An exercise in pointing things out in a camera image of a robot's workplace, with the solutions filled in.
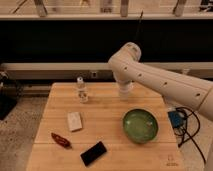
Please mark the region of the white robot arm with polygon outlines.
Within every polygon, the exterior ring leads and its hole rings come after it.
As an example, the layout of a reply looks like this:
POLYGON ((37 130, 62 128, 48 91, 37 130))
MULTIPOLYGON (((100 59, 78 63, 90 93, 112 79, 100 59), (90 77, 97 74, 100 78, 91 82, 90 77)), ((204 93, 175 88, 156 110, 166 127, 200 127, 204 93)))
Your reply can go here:
POLYGON ((213 122, 213 81, 145 65, 140 57, 140 47, 127 42, 108 60, 122 98, 129 95, 135 81, 213 122))

